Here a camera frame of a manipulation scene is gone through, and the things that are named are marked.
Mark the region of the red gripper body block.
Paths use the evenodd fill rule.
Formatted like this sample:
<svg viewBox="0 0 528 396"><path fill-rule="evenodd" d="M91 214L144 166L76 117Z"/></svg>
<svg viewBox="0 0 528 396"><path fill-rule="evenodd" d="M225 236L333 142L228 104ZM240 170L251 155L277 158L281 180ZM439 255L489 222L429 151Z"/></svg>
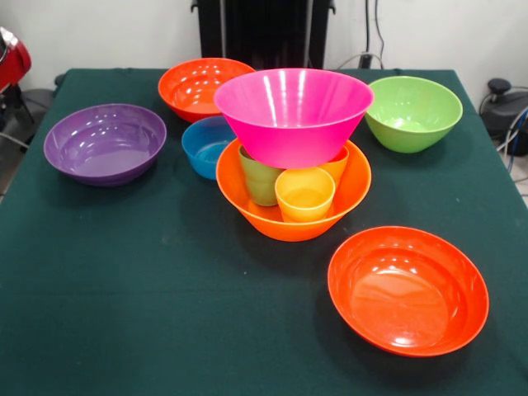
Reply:
<svg viewBox="0 0 528 396"><path fill-rule="evenodd" d="M31 57L24 43L1 27L1 92L16 86L31 69Z"/></svg>

